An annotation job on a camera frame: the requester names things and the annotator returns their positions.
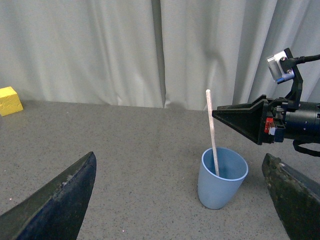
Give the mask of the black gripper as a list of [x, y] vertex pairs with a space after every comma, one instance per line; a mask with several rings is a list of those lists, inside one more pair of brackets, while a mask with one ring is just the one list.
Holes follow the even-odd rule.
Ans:
[[[282, 143], [288, 101], [261, 95], [251, 103], [219, 106], [212, 116], [257, 145]], [[320, 184], [267, 153], [262, 173], [274, 208], [291, 240], [320, 238]]]

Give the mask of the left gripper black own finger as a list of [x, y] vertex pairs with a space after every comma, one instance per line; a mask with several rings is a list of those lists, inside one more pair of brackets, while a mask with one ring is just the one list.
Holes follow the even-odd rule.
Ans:
[[27, 199], [0, 216], [2, 240], [75, 240], [95, 184], [97, 160], [88, 152]]

